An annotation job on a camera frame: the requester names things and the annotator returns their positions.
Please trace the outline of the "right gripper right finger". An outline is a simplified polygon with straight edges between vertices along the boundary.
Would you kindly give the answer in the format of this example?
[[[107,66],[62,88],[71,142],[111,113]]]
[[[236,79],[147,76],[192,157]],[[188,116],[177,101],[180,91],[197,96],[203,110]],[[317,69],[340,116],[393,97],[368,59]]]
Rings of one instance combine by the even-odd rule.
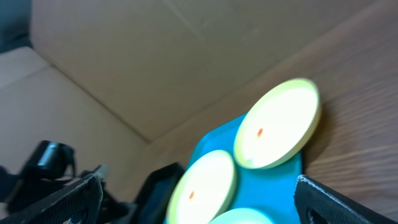
[[[294,204],[301,224],[397,224],[307,175],[297,177]]]

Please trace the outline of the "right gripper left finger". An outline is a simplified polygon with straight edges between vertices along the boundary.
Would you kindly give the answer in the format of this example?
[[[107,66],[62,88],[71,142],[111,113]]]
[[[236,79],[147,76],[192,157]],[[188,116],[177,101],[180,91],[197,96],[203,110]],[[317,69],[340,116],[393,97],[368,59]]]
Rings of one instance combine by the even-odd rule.
[[[1,224],[64,223],[68,220],[95,224],[102,199],[101,179],[90,174],[2,219]]]

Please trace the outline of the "green plate with stain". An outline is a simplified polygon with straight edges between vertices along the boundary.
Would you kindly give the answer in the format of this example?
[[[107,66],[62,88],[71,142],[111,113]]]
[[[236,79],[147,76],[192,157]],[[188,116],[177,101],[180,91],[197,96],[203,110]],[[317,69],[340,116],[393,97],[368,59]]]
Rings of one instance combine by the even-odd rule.
[[[237,170],[230,153],[211,151],[184,173],[169,200],[168,224],[209,223],[231,204],[237,185]]]

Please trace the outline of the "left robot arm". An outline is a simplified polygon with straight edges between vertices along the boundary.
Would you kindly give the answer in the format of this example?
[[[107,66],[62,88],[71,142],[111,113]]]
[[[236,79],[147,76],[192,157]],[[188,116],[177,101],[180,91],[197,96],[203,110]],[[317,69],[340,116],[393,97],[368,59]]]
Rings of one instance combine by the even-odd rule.
[[[76,174],[74,150],[41,141],[18,174],[1,168],[1,223],[129,223],[136,205],[118,202],[105,189],[108,168]]]

